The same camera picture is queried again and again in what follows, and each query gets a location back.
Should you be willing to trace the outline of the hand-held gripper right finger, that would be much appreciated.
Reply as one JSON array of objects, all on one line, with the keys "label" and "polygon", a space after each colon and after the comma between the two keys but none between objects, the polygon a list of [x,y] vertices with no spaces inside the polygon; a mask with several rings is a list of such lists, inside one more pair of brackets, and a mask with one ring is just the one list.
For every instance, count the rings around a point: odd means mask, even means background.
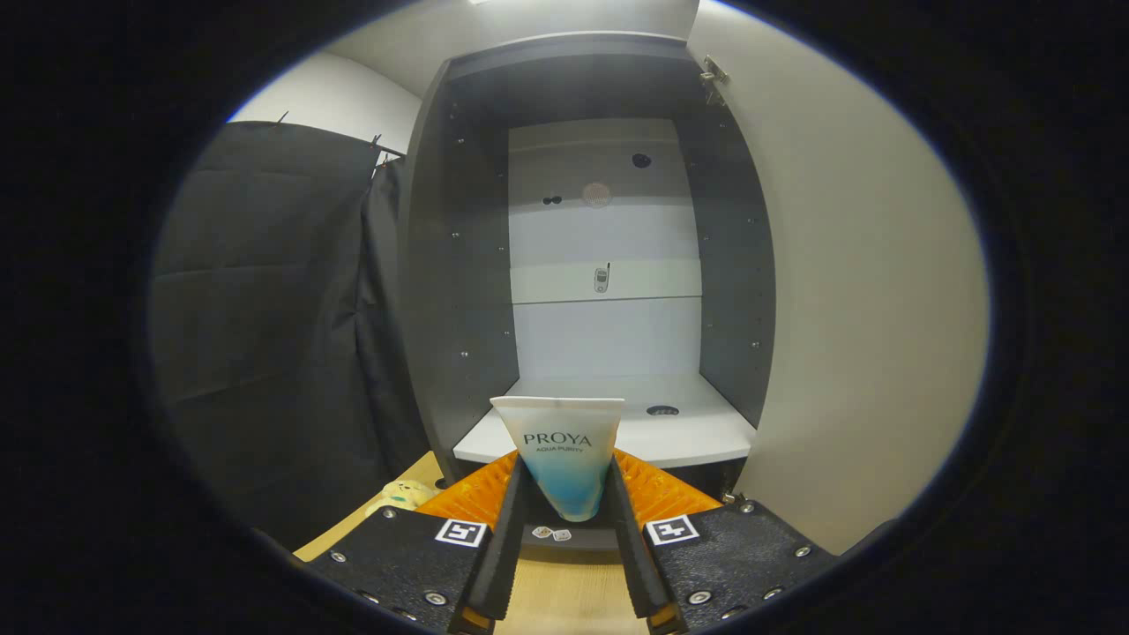
[{"label": "hand-held gripper right finger", "polygon": [[625,591],[653,634],[691,634],[746,617],[835,564],[835,555],[762,504],[714,501],[619,450],[606,502]]}]

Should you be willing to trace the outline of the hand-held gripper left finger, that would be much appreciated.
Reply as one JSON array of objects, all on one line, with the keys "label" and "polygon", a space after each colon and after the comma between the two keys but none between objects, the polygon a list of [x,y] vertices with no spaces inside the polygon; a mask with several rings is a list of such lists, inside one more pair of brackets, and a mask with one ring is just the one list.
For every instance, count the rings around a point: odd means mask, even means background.
[{"label": "hand-held gripper left finger", "polygon": [[444,634],[492,634],[511,606],[531,475],[511,452],[431,502],[382,506],[307,567],[384,612]]}]

